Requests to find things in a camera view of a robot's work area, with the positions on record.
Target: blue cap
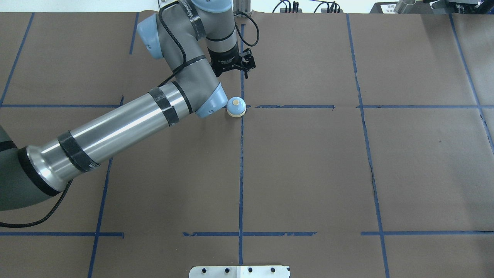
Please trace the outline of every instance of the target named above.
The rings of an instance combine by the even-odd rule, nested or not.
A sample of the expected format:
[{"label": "blue cap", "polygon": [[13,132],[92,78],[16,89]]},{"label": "blue cap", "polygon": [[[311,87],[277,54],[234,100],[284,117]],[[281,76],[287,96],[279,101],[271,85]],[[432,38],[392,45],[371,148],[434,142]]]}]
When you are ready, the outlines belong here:
[{"label": "blue cap", "polygon": [[141,37],[142,42],[148,49],[154,59],[163,58],[161,53],[160,37],[158,37],[158,25],[156,14],[144,19],[137,24],[137,32]]},{"label": "blue cap", "polygon": [[246,102],[238,96],[232,97],[226,104],[226,112],[235,118],[242,117],[246,110]]},{"label": "blue cap", "polygon": [[205,118],[225,107],[227,100],[228,98],[220,83],[206,102],[196,111],[196,115],[198,115],[199,118]]},{"label": "blue cap", "polygon": [[192,0],[199,9],[208,12],[222,13],[232,9],[232,0]]}]

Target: black velcro strap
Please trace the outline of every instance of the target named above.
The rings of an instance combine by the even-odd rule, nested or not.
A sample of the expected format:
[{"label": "black velcro strap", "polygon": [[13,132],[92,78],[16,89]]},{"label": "black velcro strap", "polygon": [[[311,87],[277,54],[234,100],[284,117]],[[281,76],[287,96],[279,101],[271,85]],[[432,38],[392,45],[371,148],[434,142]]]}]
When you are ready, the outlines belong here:
[{"label": "black velcro strap", "polygon": [[184,90],[182,89],[182,87],[176,81],[172,81],[172,83],[175,85],[175,87],[177,87],[178,91],[180,92],[180,94],[184,98],[185,103],[187,104],[187,108],[189,109],[189,114],[192,114],[193,113],[192,112],[192,106],[190,105],[189,99],[185,95]]},{"label": "black velcro strap", "polygon": [[15,148],[17,148],[17,146],[14,144],[12,140],[0,142],[0,151],[15,149]]},{"label": "black velcro strap", "polygon": [[178,124],[179,119],[177,111],[175,111],[175,107],[171,106],[170,102],[166,98],[165,93],[163,93],[160,88],[154,87],[149,91],[149,94],[153,97],[156,104],[161,108],[161,112],[163,112],[163,115],[168,121],[168,125],[173,126],[175,124]]},{"label": "black velcro strap", "polygon": [[188,67],[192,65],[193,63],[200,61],[202,59],[206,59],[205,55],[197,56],[194,59],[190,59],[187,62],[183,63],[183,65],[178,66],[176,69],[173,70],[173,74],[177,74],[178,71],[184,69],[185,67]]},{"label": "black velcro strap", "polygon": [[211,39],[211,38],[206,37],[206,40],[212,41],[212,42],[222,42],[222,41],[228,39],[229,37],[231,37],[234,32],[235,32],[235,28],[233,29],[233,31],[228,36],[226,36],[226,37],[224,37],[222,39]]},{"label": "black velcro strap", "polygon": [[43,193],[45,193],[48,196],[52,196],[52,197],[57,195],[58,193],[60,193],[60,191],[56,191],[51,186],[49,186],[43,180],[43,178],[40,177],[39,174],[36,172],[36,169],[34,169],[31,161],[29,160],[27,147],[24,147],[24,148],[17,151],[17,158],[19,159],[19,163],[21,164],[21,167],[22,167],[22,170],[24,170],[24,173],[26,173],[28,178]]},{"label": "black velcro strap", "polygon": [[203,22],[201,17],[197,13],[194,4],[190,0],[179,0],[180,5],[185,11],[185,14],[190,20],[190,24],[192,24],[192,28],[196,32],[196,40],[200,40],[206,37],[206,30],[204,29]]},{"label": "black velcro strap", "polygon": [[79,171],[89,172],[100,166],[100,164],[92,160],[81,146],[79,146],[79,143],[72,137],[70,131],[60,135],[57,139],[65,155]]}]

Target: robotic arm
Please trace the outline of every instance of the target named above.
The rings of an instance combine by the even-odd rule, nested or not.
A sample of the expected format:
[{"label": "robotic arm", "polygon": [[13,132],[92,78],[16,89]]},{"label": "robotic arm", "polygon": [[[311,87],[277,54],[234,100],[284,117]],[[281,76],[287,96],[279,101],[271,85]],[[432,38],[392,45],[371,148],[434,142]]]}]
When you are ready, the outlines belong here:
[{"label": "robotic arm", "polygon": [[[171,77],[145,95],[43,146],[17,149],[0,126],[0,211],[27,207],[62,192],[73,178],[189,114],[206,117],[224,107],[217,77],[255,67],[239,53],[230,0],[178,0],[143,20],[137,31],[151,55],[165,58]],[[206,39],[208,63],[198,40]]]}]

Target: cardboard surface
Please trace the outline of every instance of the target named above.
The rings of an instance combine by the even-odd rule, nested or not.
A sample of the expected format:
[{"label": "cardboard surface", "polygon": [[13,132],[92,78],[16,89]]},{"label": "cardboard surface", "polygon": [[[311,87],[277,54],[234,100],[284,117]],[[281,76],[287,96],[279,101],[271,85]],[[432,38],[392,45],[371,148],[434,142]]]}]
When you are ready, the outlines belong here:
[{"label": "cardboard surface", "polygon": [[[13,72],[0,124],[17,145],[44,144],[111,109],[83,105],[128,103],[168,77],[132,41],[136,16],[151,14],[36,13],[28,29],[30,13],[0,15],[2,88]],[[47,222],[0,229],[0,277],[187,277],[237,264],[290,265],[292,277],[493,276],[494,232],[477,232],[494,231],[493,146],[449,17],[252,16],[257,67],[219,78],[228,97],[244,96],[245,116],[192,115],[76,178]],[[479,55],[491,19],[453,21],[494,131]],[[253,25],[238,24],[253,42]],[[0,221],[40,219],[55,202]]]}]

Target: white metal bracket with holes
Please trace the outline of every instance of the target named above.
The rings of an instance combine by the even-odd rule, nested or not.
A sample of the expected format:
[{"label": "white metal bracket with holes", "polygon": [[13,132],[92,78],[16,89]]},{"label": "white metal bracket with holes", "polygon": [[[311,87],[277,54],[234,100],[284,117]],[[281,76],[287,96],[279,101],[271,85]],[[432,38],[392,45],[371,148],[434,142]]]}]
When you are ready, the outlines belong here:
[{"label": "white metal bracket with holes", "polygon": [[189,278],[290,278],[289,266],[193,267]]}]

